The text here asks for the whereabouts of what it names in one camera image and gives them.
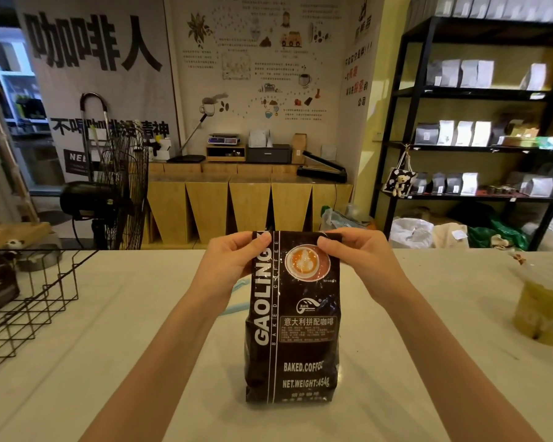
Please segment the white plastic sack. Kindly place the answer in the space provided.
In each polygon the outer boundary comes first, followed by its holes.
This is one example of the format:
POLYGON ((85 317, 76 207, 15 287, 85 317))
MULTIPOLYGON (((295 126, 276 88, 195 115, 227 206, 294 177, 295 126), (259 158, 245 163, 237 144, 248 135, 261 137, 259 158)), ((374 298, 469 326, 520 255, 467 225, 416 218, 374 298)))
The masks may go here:
POLYGON ((411 217, 395 218, 391 225, 389 243, 398 249, 433 248, 434 225, 411 217))

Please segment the white background shelf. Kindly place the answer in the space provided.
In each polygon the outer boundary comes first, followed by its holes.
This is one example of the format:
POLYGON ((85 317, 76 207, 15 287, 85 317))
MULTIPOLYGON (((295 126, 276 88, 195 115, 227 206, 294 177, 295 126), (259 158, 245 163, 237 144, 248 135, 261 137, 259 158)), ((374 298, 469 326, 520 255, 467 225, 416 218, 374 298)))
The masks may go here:
POLYGON ((6 71, 0 66, 0 106, 12 134, 49 132, 37 77, 31 70, 6 71))

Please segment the clear bluish plastic bag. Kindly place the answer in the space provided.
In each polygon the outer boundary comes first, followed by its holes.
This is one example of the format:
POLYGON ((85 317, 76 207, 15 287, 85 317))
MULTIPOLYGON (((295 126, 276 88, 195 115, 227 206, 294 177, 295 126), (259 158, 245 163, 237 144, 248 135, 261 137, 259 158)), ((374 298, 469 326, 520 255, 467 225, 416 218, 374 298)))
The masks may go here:
POLYGON ((319 231, 346 227, 377 230, 374 218, 352 203, 344 204, 341 211, 333 209, 330 206, 323 206, 320 216, 319 231))

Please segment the person's left forearm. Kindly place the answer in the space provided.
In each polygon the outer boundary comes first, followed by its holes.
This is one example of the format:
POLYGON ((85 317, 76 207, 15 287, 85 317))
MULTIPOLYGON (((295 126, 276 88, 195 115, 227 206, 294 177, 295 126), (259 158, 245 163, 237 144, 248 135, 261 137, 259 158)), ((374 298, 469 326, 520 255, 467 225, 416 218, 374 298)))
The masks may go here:
POLYGON ((162 442, 232 290, 190 287, 78 442, 162 442))

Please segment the person's right forearm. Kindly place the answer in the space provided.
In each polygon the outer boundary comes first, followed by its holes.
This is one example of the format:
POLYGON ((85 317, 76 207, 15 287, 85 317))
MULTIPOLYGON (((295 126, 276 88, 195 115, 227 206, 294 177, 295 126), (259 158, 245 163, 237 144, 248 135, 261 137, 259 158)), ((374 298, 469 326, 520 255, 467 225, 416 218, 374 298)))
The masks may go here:
POLYGON ((451 442, 544 442, 411 283, 368 289, 398 330, 451 442))

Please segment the black heat sealer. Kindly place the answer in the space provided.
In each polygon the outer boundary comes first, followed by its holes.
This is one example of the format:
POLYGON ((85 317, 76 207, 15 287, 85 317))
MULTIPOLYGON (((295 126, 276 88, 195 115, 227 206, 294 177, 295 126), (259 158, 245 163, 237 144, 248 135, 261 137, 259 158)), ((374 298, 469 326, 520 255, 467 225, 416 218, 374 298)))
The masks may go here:
POLYGON ((321 158, 307 150, 303 150, 302 155, 306 160, 317 163, 318 166, 310 166, 307 164, 300 165, 296 170, 296 175, 298 177, 312 178, 338 184, 347 183, 348 174, 344 166, 321 158))

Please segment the black coffee bean bag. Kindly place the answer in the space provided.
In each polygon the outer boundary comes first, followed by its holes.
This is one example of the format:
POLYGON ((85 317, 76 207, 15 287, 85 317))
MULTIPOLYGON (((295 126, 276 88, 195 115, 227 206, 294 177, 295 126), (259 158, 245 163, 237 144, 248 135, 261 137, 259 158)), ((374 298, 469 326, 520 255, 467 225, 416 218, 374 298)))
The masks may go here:
POLYGON ((331 402, 339 378, 340 261, 317 246, 340 234, 270 231, 251 262, 247 403, 331 402))

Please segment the black and white banner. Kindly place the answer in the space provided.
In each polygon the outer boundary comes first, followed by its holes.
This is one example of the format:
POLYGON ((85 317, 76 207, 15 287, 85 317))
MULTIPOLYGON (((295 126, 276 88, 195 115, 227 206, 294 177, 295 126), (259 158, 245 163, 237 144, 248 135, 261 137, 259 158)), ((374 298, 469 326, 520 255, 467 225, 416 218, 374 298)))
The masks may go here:
POLYGON ((179 144, 164 0, 13 0, 66 182, 86 180, 80 95, 108 105, 110 131, 138 121, 179 144))

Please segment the silver hand truck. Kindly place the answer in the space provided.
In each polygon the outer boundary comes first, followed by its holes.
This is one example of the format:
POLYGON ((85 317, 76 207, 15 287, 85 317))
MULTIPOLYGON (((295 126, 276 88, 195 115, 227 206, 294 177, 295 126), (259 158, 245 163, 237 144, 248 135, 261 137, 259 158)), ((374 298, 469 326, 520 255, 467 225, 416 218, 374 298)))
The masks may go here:
POLYGON ((80 95, 81 124, 79 126, 82 147, 89 182, 95 180, 93 150, 97 161, 103 160, 103 150, 111 136, 106 100, 96 92, 84 92, 80 95))

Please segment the metal bowl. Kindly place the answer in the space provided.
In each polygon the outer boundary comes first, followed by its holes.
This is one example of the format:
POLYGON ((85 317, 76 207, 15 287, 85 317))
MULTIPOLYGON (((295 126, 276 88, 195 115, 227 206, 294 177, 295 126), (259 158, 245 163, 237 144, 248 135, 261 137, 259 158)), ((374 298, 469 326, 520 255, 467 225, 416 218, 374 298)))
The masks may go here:
POLYGON ((43 243, 20 250, 15 265, 21 272, 38 272, 59 264, 61 257, 62 250, 58 245, 43 243))

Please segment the cow print bag with teddy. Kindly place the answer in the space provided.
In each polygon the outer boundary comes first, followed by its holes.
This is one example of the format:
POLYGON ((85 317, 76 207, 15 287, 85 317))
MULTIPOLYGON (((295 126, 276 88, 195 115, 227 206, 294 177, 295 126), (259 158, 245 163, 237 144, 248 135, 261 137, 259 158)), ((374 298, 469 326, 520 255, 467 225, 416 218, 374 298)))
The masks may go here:
POLYGON ((390 173, 380 191, 397 199, 404 199, 410 192, 418 172, 411 165, 410 146, 406 145, 400 154, 398 163, 391 168, 390 173))

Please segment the bamboo pole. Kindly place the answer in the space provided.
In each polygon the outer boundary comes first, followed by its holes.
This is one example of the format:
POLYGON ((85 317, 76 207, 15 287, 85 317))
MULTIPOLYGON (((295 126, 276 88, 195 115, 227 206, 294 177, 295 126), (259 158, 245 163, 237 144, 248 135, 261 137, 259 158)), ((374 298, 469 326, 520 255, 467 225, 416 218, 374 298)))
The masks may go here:
POLYGON ((4 158, 10 177, 14 182, 15 192, 26 207, 27 216, 30 222, 39 223, 40 218, 12 150, 13 143, 12 136, 7 129, 6 121, 0 106, 0 154, 4 158))

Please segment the person's right hand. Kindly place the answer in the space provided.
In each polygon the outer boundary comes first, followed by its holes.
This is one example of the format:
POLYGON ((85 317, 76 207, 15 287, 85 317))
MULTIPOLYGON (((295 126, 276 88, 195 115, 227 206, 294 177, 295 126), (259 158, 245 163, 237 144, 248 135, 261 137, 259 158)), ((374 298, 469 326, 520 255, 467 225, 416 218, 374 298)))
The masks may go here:
POLYGON ((373 300, 384 308, 390 309, 417 293, 382 232, 346 227, 321 237, 347 239, 348 266, 362 280, 373 300))

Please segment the plastic cup of green drink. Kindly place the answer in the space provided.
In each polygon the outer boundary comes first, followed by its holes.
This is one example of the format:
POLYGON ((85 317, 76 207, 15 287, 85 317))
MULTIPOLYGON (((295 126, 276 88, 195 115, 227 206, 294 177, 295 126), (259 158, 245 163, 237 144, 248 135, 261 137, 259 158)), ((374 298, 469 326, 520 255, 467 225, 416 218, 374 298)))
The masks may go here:
POLYGON ((527 338, 553 347, 553 263, 519 260, 523 282, 512 324, 527 338))

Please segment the black metal shelving unit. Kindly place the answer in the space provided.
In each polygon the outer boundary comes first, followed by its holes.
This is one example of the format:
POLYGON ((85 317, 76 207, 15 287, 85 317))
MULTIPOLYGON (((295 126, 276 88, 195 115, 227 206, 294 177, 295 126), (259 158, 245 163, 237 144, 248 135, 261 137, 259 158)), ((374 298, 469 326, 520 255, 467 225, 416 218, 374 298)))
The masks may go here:
POLYGON ((437 207, 441 215, 467 226, 489 219, 523 231, 529 251, 539 249, 553 220, 553 197, 528 197, 506 185, 513 171, 530 172, 553 163, 553 150, 510 148, 498 139, 515 126, 534 126, 540 135, 553 135, 553 23, 499 21, 432 16, 407 30, 400 39, 391 83, 389 109, 378 159, 370 214, 389 237, 395 218, 410 207, 437 207), (489 89, 426 86, 433 60, 493 60, 489 89), (542 91, 520 90, 533 63, 547 65, 542 91), (491 121, 487 147, 414 145, 418 123, 454 120, 491 121), (476 196, 408 194, 397 199, 380 191, 405 146, 418 173, 479 173, 476 196))

